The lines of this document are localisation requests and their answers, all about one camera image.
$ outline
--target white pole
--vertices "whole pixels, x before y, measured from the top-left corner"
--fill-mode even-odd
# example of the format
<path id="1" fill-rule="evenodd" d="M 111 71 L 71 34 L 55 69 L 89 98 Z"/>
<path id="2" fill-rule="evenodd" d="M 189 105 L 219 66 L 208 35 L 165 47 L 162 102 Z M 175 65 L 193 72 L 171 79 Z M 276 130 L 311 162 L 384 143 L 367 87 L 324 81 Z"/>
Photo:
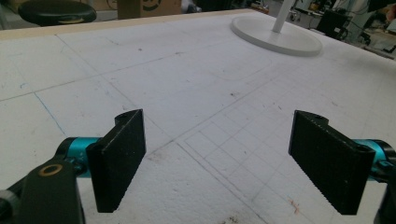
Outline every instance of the white pole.
<path id="1" fill-rule="evenodd" d="M 284 0 L 282 7 L 280 8 L 279 14 L 277 15 L 273 31 L 276 33 L 280 33 L 282 30 L 283 23 L 285 23 L 286 18 L 289 15 L 289 11 L 293 6 L 293 0 Z"/>

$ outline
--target scratch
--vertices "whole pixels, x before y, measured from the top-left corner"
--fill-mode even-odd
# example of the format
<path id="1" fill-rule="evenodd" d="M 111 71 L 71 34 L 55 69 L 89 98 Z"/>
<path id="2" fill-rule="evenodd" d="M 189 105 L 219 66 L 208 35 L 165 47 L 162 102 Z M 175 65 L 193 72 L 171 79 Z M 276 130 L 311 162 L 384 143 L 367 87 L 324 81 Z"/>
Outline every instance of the scratch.
<path id="1" fill-rule="evenodd" d="M 300 213 L 300 204 L 299 203 L 295 203 L 294 200 L 289 199 L 289 202 L 291 204 L 291 206 L 294 207 L 294 214 L 298 215 Z"/>

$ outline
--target cardboard box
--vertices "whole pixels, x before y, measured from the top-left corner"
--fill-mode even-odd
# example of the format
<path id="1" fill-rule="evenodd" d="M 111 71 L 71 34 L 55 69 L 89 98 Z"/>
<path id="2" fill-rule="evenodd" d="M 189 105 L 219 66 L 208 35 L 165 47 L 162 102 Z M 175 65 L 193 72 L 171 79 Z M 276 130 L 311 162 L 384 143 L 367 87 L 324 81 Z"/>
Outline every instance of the cardboard box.
<path id="1" fill-rule="evenodd" d="M 181 13 L 181 0 L 117 0 L 119 20 Z"/>
<path id="2" fill-rule="evenodd" d="M 29 0 L 7 0 L 7 6 L 12 11 L 18 13 L 18 7 Z M 88 4 L 89 0 L 81 0 L 82 3 Z M 93 6 L 96 11 L 117 10 L 117 0 L 93 0 Z"/>

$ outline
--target round black cushion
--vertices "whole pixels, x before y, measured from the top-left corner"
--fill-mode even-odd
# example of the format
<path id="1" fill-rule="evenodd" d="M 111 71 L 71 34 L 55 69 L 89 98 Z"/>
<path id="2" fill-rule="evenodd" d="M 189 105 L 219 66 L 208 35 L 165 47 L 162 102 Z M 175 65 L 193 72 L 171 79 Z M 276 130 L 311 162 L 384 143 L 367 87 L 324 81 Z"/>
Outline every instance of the round black cushion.
<path id="1" fill-rule="evenodd" d="M 40 26 L 65 25 L 91 22 L 96 19 L 92 7 L 75 1 L 33 0 L 18 7 L 20 16 Z"/>

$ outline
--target desk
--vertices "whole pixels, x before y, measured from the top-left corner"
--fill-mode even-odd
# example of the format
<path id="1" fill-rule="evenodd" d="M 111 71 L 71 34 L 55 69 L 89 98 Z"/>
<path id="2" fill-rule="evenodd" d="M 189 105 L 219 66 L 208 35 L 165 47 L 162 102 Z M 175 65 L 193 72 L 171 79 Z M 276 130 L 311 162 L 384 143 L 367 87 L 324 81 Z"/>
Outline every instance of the desk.
<path id="1" fill-rule="evenodd" d="M 373 223 L 384 185 L 341 217 L 288 155 L 293 111 L 396 147 L 396 62 L 326 36 L 317 57 L 230 30 L 252 10 L 0 32 L 0 189 L 68 136 L 103 136 L 143 108 L 148 153 L 114 214 L 88 223 Z M 299 212 L 290 203 L 298 204 Z"/>

